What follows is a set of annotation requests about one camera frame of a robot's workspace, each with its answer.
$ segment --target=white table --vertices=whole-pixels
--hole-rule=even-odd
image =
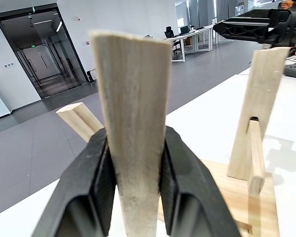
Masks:
[[[234,75],[170,113],[173,127],[202,159],[228,163],[248,76]],[[296,237],[296,79],[283,77],[263,141],[266,171],[273,173],[281,237]],[[57,181],[0,214],[0,237],[29,237]],[[165,237],[158,221],[158,237]],[[115,195],[110,236],[124,237]]]
[[[201,33],[205,33],[208,31],[208,49],[199,49],[199,44],[198,44],[198,35]],[[192,37],[193,38],[193,50],[192,52],[185,52],[184,49],[184,39]],[[180,40],[181,43],[181,50],[182,50],[182,59],[179,60],[172,60],[172,62],[184,62],[185,63],[185,54],[187,53],[197,53],[197,52],[202,52],[202,51],[212,51],[213,50],[213,25],[205,26],[203,29],[195,30],[192,32],[189,32],[188,34],[185,34],[183,36],[177,36],[174,38],[167,38],[165,41],[173,42]]]

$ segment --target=balsa wood strip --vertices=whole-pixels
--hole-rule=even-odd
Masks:
[[[250,120],[248,132],[250,134],[248,155],[251,159],[248,192],[250,195],[257,196],[264,185],[264,156],[259,122]]]
[[[92,33],[98,86],[128,237],[154,237],[171,44]]]
[[[64,106],[56,113],[86,142],[103,128],[101,122],[82,102]]]
[[[228,166],[228,176],[248,180],[250,159],[247,143],[250,142],[247,129],[251,117],[260,123],[261,138],[270,118],[274,100],[282,77],[288,47],[262,49],[254,52],[252,68],[241,110],[238,128]]]

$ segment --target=white wall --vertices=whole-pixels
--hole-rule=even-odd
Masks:
[[[13,67],[4,65],[14,63]],[[0,96],[10,110],[22,107],[40,97],[0,29]]]
[[[166,26],[172,26],[177,33],[174,0],[58,0],[57,4],[85,71],[95,65],[91,46],[86,44],[92,30],[162,39]]]
[[[34,5],[54,2],[33,0]],[[177,33],[175,0],[57,0],[57,4],[85,71],[95,65],[91,46],[86,44],[91,30],[107,29],[162,39],[166,26],[172,26]],[[29,0],[0,0],[0,12],[30,6]],[[5,68],[7,63],[15,66]],[[1,29],[0,94],[10,109],[40,99]]]

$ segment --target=wooden base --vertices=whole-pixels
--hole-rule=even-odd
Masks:
[[[279,237],[272,175],[265,173],[263,189],[258,197],[248,196],[245,180],[227,176],[226,164],[202,160],[210,170],[227,206],[236,220],[242,237]],[[163,219],[162,203],[159,201],[158,219]]]

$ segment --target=doorway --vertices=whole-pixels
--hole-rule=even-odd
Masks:
[[[87,83],[58,8],[0,18],[0,28],[42,99]]]

